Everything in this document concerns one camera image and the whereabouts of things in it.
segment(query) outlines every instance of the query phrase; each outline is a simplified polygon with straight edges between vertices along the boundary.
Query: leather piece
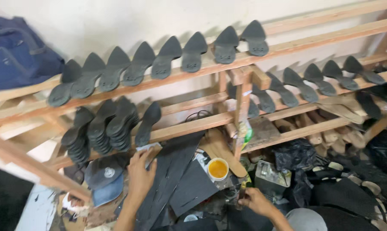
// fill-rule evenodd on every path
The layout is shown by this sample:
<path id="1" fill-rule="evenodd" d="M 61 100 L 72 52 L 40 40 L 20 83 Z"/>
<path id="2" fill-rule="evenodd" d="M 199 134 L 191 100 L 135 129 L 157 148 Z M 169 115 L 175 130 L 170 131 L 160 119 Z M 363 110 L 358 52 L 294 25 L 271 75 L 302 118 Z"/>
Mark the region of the leather piece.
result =
<path id="1" fill-rule="evenodd" d="M 218 191 L 219 189 L 209 179 L 201 164 L 193 160 L 182 176 L 169 203 L 175 215 L 179 217 Z"/>
<path id="2" fill-rule="evenodd" d="M 161 119 L 161 107 L 158 102 L 153 102 L 145 111 L 142 117 L 142 123 L 139 126 L 135 136 L 135 144 L 137 147 L 145 146 L 149 143 L 151 137 L 152 126 Z"/>
<path id="3" fill-rule="evenodd" d="M 152 47 L 143 42 L 135 52 L 131 65 L 125 70 L 122 83 L 125 86 L 136 86 L 144 78 L 145 71 L 155 60 L 155 53 Z"/>
<path id="4" fill-rule="evenodd" d="M 231 82 L 227 85 L 228 95 L 231 99 L 236 99 L 236 86 L 233 86 Z M 248 117 L 255 118 L 259 116 L 259 108 L 252 99 L 249 99 Z"/>
<path id="5" fill-rule="evenodd" d="M 175 36 L 170 37 L 161 47 L 152 64 L 152 78 L 164 79 L 170 75 L 171 62 L 182 56 L 182 48 Z"/>
<path id="6" fill-rule="evenodd" d="M 235 48 L 238 45 L 239 38 L 235 29 L 232 26 L 228 26 L 214 42 L 215 61 L 222 64 L 232 63 L 235 60 Z"/>
<path id="7" fill-rule="evenodd" d="M 122 72 L 131 65 L 128 55 L 116 46 L 109 55 L 106 69 L 99 80 L 99 90 L 108 92 L 119 86 L 119 78 Z"/>
<path id="8" fill-rule="evenodd" d="M 180 182 L 204 133 L 200 131 L 170 139 L 160 150 L 154 184 L 136 213 L 136 231 L 148 231 L 154 225 Z"/>
<path id="9" fill-rule="evenodd" d="M 100 155 L 106 155 L 112 151 L 109 144 L 109 138 L 106 135 L 105 128 L 110 120 L 115 116 L 116 105 L 111 100 L 106 100 L 99 108 L 96 117 L 88 126 L 88 139 L 91 147 Z"/>
<path id="10" fill-rule="evenodd" d="M 343 76 L 342 70 L 333 60 L 326 62 L 322 73 L 329 78 L 335 78 L 342 87 L 348 90 L 358 90 L 359 85 L 353 80 L 353 78 Z"/>
<path id="11" fill-rule="evenodd" d="M 283 72 L 283 83 L 299 88 L 302 98 L 310 103 L 317 102 L 319 100 L 315 90 L 306 85 L 303 79 L 291 68 L 285 68 Z"/>
<path id="12" fill-rule="evenodd" d="M 189 73 L 201 69 L 201 55 L 208 50 L 204 36 L 198 31 L 188 40 L 182 52 L 182 70 Z"/>
<path id="13" fill-rule="evenodd" d="M 359 102 L 363 110 L 372 118 L 377 120 L 382 118 L 381 109 L 375 104 L 369 93 L 359 91 L 356 92 L 356 100 Z"/>
<path id="14" fill-rule="evenodd" d="M 270 72 L 265 73 L 269 78 L 271 78 L 271 84 L 269 90 L 276 91 L 281 95 L 282 102 L 288 107 L 296 107 L 299 105 L 298 100 L 295 95 L 286 89 L 282 82 Z"/>
<path id="15" fill-rule="evenodd" d="M 275 103 L 272 98 L 266 92 L 266 90 L 260 90 L 255 84 L 252 85 L 252 94 L 259 98 L 258 107 L 260 110 L 266 113 L 273 113 L 276 110 Z"/>
<path id="16" fill-rule="evenodd" d="M 82 67 L 82 77 L 75 81 L 71 89 L 73 99 L 84 99 L 95 90 L 95 82 L 105 71 L 104 61 L 94 52 L 88 55 Z"/>
<path id="17" fill-rule="evenodd" d="M 241 40 L 248 42 L 249 53 L 254 56 L 264 56 L 269 52 L 269 46 L 265 41 L 266 35 L 262 25 L 253 20 L 241 35 Z"/>
<path id="18" fill-rule="evenodd" d="M 362 64 L 353 56 L 349 56 L 344 63 L 344 70 L 350 73 L 360 74 L 366 81 L 374 84 L 384 84 L 386 81 L 373 71 L 366 71 Z"/>
<path id="19" fill-rule="evenodd" d="M 51 107 L 59 107 L 71 99 L 71 88 L 75 81 L 82 76 L 81 66 L 71 59 L 64 65 L 61 83 L 54 87 L 48 96 L 47 103 Z"/>
<path id="20" fill-rule="evenodd" d="M 310 64 L 306 68 L 303 78 L 309 82 L 316 84 L 319 88 L 319 92 L 326 96 L 336 96 L 336 90 L 329 82 L 323 80 L 323 74 L 319 67 L 314 63 Z"/>

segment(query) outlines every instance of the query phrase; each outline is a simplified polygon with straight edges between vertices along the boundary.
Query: stack of shoe soles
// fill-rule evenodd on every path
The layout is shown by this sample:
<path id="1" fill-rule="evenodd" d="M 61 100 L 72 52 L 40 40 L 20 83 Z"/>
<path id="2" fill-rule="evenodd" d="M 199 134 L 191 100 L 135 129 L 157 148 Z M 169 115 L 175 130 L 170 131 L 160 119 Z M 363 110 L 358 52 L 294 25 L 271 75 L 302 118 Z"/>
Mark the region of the stack of shoe soles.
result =
<path id="1" fill-rule="evenodd" d="M 97 116 L 89 124 L 87 132 L 89 143 L 100 155 L 106 155 L 113 149 L 109 143 L 109 137 L 106 135 L 105 128 L 115 117 L 116 108 L 112 100 L 106 100 L 99 108 Z"/>
<path id="2" fill-rule="evenodd" d="M 139 126 L 135 136 L 135 144 L 137 147 L 145 146 L 149 143 L 151 137 L 152 126 L 161 118 L 161 108 L 158 102 L 153 102 L 145 111 L 142 117 L 142 123 Z"/>
<path id="3" fill-rule="evenodd" d="M 118 100 L 115 117 L 106 127 L 109 143 L 119 151 L 127 151 L 131 147 L 131 130 L 139 122 L 135 104 L 121 96 Z"/>
<path id="4" fill-rule="evenodd" d="M 249 53 L 254 56 L 264 56 L 268 53 L 269 47 L 265 39 L 266 34 L 262 25 L 256 20 L 253 20 L 245 28 L 240 38 L 248 43 Z M 232 63 L 235 60 L 238 45 L 239 37 L 235 29 L 228 26 L 214 42 L 216 62 Z M 172 60 L 180 57 L 182 57 L 183 71 L 197 72 L 201 69 L 201 55 L 205 54 L 207 50 L 208 45 L 204 36 L 200 32 L 196 32 L 183 49 L 175 36 L 170 37 L 158 55 L 155 55 L 152 47 L 144 41 L 136 50 L 132 61 L 118 46 L 112 51 L 106 65 L 95 53 L 88 55 L 82 68 L 74 60 L 69 60 L 65 65 L 61 84 L 52 90 L 48 104 L 52 107 L 59 107 L 66 104 L 71 98 L 89 97 L 94 92 L 95 83 L 99 78 L 99 90 L 101 92 L 112 91 L 119 86 L 120 76 L 123 72 L 123 85 L 136 86 L 142 82 L 145 71 L 150 66 L 152 66 L 152 78 L 164 79 L 171 74 Z M 354 68 L 353 71 L 360 74 L 366 73 L 363 68 Z"/>
<path id="5" fill-rule="evenodd" d="M 79 107 L 76 111 L 73 127 L 63 136 L 61 144 L 67 147 L 68 156 L 75 164 L 84 164 L 91 153 L 86 131 L 94 115 L 86 107 Z"/>

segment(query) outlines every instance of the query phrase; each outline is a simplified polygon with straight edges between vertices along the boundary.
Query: navy backpack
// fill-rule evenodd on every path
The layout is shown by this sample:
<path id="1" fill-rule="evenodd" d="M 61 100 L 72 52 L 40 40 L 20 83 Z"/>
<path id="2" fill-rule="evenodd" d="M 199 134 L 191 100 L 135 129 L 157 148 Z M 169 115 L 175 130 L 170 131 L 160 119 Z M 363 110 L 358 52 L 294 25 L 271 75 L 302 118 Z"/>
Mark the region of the navy backpack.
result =
<path id="1" fill-rule="evenodd" d="M 64 60 L 23 18 L 0 17 L 0 90 L 41 83 L 62 73 Z"/>

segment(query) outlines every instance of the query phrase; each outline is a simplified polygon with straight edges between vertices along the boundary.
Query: wooden plank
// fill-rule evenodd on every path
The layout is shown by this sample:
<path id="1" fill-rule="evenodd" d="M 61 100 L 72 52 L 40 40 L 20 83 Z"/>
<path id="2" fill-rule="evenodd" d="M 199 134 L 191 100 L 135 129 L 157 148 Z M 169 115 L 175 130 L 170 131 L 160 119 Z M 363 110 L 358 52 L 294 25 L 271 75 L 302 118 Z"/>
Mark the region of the wooden plank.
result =
<path id="1" fill-rule="evenodd" d="M 0 157 L 4 157 L 4 159 L 10 160 L 21 168 L 36 174 L 41 178 L 41 182 L 46 183 L 48 186 L 68 191 L 86 202 L 91 199 L 89 190 L 34 160 L 10 141 L 0 139 Z"/>
<path id="2" fill-rule="evenodd" d="M 245 148 L 244 150 L 242 150 L 242 153 L 247 153 L 247 152 L 251 152 L 253 150 L 266 148 L 266 147 L 269 147 L 269 146 L 272 146 L 275 144 L 280 144 L 280 143 L 283 143 L 286 141 L 294 140 L 297 138 L 302 138 L 302 137 L 305 137 L 305 136 L 308 136 L 311 134 L 315 134 L 318 132 L 323 132 L 323 131 L 333 129 L 336 127 L 345 126 L 345 125 L 348 125 L 350 123 L 351 122 L 345 118 L 336 118 L 336 119 L 328 120 L 328 121 L 323 122 L 323 123 L 314 124 L 314 125 L 310 125 L 307 127 L 299 128 L 299 129 L 296 129 L 296 130 L 293 130 L 290 132 L 282 133 L 281 137 L 276 138 L 276 139 L 272 139 L 272 140 L 270 140 L 264 144 L 261 144 L 259 146 L 255 146 L 255 147 L 249 148 L 249 149 Z"/>
<path id="3" fill-rule="evenodd" d="M 227 99 L 228 99 L 228 94 L 226 92 L 220 92 L 220 93 L 205 96 L 202 98 L 193 99 L 182 103 L 163 107 L 161 108 L 161 112 L 162 112 L 162 116 L 165 116 L 165 115 L 177 113 L 180 111 L 185 111 L 185 110 L 189 110 L 197 107 L 206 106 L 209 104 L 222 102 Z"/>
<path id="4" fill-rule="evenodd" d="M 36 92 L 40 92 L 42 90 L 52 89 L 58 84 L 60 84 L 60 79 L 61 79 L 61 74 L 58 74 L 56 76 L 53 76 L 47 81 L 44 81 L 42 83 L 38 83 L 32 86 L 20 87 L 20 88 L 10 89 L 10 90 L 2 90 L 0 91 L 0 101 L 33 94 Z"/>
<path id="5" fill-rule="evenodd" d="M 46 123 L 8 140 L 17 145 L 21 151 L 27 153 L 38 145 L 60 134 L 61 132 L 56 130 L 54 125 Z"/>
<path id="6" fill-rule="evenodd" d="M 255 64 L 250 65 L 253 74 L 252 74 L 252 83 L 254 83 L 259 89 L 266 90 L 269 88 L 271 83 L 271 78 L 265 74 L 259 67 Z"/>
<path id="7" fill-rule="evenodd" d="M 280 55 L 286 55 L 326 44 L 332 44 L 340 41 L 346 41 L 383 32 L 387 32 L 387 19 L 368 24 L 358 25 L 350 29 L 338 30 L 331 33 L 320 34 L 304 39 L 298 39 L 282 44 L 273 45 L 269 48 L 270 52 L 263 57 L 251 56 L 248 54 L 248 52 L 241 52 L 237 54 L 236 60 L 231 64 L 217 64 L 214 60 L 210 60 L 209 62 L 203 63 L 202 68 L 195 73 L 183 72 L 179 67 L 173 68 L 171 71 L 171 75 L 168 76 L 166 79 L 152 79 L 150 75 L 147 75 L 145 76 L 145 79 L 137 86 L 120 86 L 111 92 L 99 92 L 98 90 L 95 90 L 94 94 L 89 96 L 88 98 L 72 99 L 67 104 L 57 108 L 48 107 L 44 100 L 26 105 L 25 107 L 20 108 L 16 111 L 6 111 L 2 113 L 1 110 L 0 125 L 34 116 L 43 116 L 46 114 L 63 115 L 67 113 L 67 111 L 74 111 L 75 107 L 104 101 L 120 95 L 138 92 L 153 87 L 163 86 L 166 84 L 175 83 L 197 76 L 204 76 L 215 72 L 231 70 Z"/>

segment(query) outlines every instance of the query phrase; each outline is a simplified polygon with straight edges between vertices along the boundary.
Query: clutter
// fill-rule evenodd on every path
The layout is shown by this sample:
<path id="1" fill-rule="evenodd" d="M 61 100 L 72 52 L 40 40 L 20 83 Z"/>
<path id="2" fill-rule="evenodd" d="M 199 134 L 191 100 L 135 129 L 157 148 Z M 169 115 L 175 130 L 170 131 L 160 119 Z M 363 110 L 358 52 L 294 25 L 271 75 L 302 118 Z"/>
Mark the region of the clutter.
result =
<path id="1" fill-rule="evenodd" d="M 235 29 L 228 26 L 214 41 L 215 61 L 217 63 L 229 64 L 235 60 L 236 47 L 239 45 L 239 38 Z"/>
<path id="2" fill-rule="evenodd" d="M 64 60 L 20 17 L 0 17 L 0 90 L 42 83 L 62 73 Z"/>
<path id="3" fill-rule="evenodd" d="M 291 171 L 278 171 L 274 164 L 260 160 L 256 167 L 255 187 L 265 196 L 280 200 L 285 189 L 290 187 L 291 177 Z"/>
<path id="4" fill-rule="evenodd" d="M 254 56 L 264 56 L 268 54 L 269 46 L 265 39 L 265 31 L 257 20 L 253 20 L 248 24 L 241 35 L 241 40 L 248 42 L 249 53 Z"/>
<path id="5" fill-rule="evenodd" d="M 205 38 L 201 32 L 196 32 L 185 44 L 182 50 L 182 70 L 194 73 L 201 69 L 201 55 L 208 50 Z"/>
<path id="6" fill-rule="evenodd" d="M 159 54 L 152 63 L 152 78 L 164 79 L 170 75 L 171 62 L 182 56 L 181 44 L 175 36 L 171 36 L 161 47 Z"/>

